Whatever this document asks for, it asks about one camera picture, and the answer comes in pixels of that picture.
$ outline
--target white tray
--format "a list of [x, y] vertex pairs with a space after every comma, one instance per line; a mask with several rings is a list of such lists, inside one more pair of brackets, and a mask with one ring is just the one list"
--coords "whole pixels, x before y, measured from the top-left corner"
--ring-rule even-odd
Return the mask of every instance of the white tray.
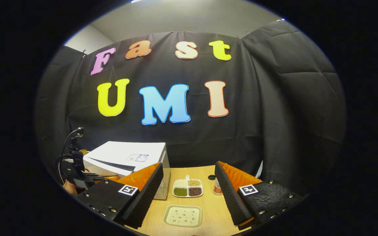
[[[188, 183], [189, 180], [197, 180], [201, 183], [201, 185], [200, 186], [189, 186], [189, 183]], [[186, 188], [186, 196], [176, 196], [174, 194], [174, 188]], [[201, 194], [198, 195], [198, 196], [189, 196], [189, 188], [201, 188]], [[204, 188], [202, 186], [202, 181], [200, 181], [199, 179], [189, 178], [189, 176], [186, 176], [186, 179], [177, 179], [177, 180], [174, 181], [172, 193], [173, 193], [174, 197], [200, 197], [200, 196], [202, 196], [202, 194], [204, 194]]]
[[197, 227], [201, 224], [202, 209], [197, 206], [170, 205], [164, 214], [164, 222], [173, 226]]

